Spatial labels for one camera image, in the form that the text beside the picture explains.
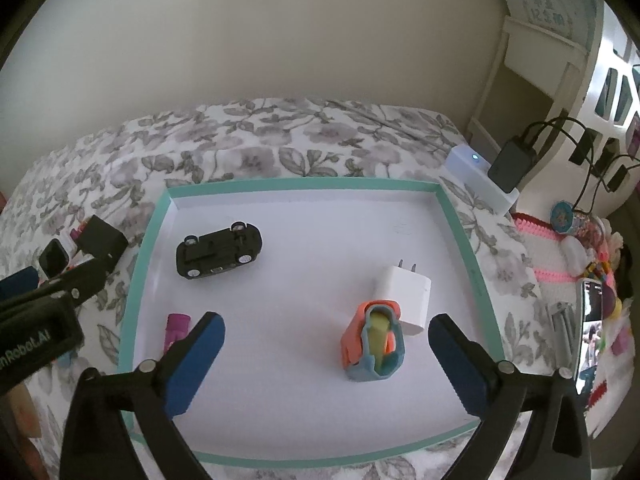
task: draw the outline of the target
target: black box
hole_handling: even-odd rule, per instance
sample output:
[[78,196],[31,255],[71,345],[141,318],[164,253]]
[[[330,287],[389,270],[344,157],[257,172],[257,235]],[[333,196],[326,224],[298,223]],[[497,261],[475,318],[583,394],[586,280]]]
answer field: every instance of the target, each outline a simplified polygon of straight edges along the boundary
[[125,235],[96,215],[92,216],[76,240],[78,249],[104,261],[113,272],[129,242]]
[[535,161],[535,150],[514,137],[500,150],[487,176],[505,193],[510,193],[533,168]]

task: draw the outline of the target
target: pink marker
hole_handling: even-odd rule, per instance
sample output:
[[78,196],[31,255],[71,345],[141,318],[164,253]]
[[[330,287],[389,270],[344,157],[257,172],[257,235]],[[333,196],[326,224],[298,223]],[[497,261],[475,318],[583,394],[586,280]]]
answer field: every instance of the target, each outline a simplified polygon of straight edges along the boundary
[[186,314],[169,314],[166,318],[166,330],[164,332],[164,353],[176,341],[187,337],[190,321],[191,317]]

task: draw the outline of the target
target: wall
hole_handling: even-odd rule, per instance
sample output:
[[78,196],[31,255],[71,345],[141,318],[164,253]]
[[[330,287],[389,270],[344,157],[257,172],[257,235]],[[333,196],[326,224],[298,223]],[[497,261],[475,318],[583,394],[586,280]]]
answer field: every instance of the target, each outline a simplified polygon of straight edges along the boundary
[[551,97],[502,65],[480,115],[480,122],[502,147],[529,124],[544,121],[552,104]]
[[0,71],[0,189],[126,119],[315,94],[430,108],[466,126],[504,0],[47,0]]

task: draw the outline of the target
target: blue gripper pad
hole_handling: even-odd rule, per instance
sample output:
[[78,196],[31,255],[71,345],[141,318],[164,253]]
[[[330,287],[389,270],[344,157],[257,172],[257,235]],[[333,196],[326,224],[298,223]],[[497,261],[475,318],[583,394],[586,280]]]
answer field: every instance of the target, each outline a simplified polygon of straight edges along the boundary
[[470,354],[483,352],[489,359],[487,363],[493,365],[494,361],[478,343],[469,341],[447,314],[431,319],[428,335],[431,350],[466,412],[482,418],[490,403],[490,385]]
[[207,312],[187,337],[176,341],[160,360],[169,373],[164,378],[164,412],[169,418],[187,411],[224,342],[222,316]]
[[0,281],[0,301],[20,296],[38,288],[38,271],[26,267]]

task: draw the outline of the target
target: floral bedspread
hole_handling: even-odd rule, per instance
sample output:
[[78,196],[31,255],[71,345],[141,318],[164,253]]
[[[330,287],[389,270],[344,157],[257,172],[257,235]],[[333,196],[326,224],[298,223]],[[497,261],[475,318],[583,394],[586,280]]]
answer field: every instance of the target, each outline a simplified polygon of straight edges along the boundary
[[[107,287],[79,310],[82,348],[28,380],[43,431],[36,445],[51,477],[58,475],[62,428],[78,376],[88,366],[105,373],[116,370],[130,278],[146,225],[166,186],[338,175],[440,181],[478,257],[507,358],[522,371],[549,373],[552,339],[518,232],[442,166],[460,142],[463,137],[449,119],[426,110],[268,98],[136,119],[38,160],[0,216],[0,277],[35,264],[53,236],[93,214],[130,240]],[[524,427],[522,419],[494,472],[496,478],[505,476]],[[206,467],[217,479],[430,480],[443,475],[467,440],[463,435],[404,456],[343,468]],[[162,478],[148,450],[135,446],[149,478]]]

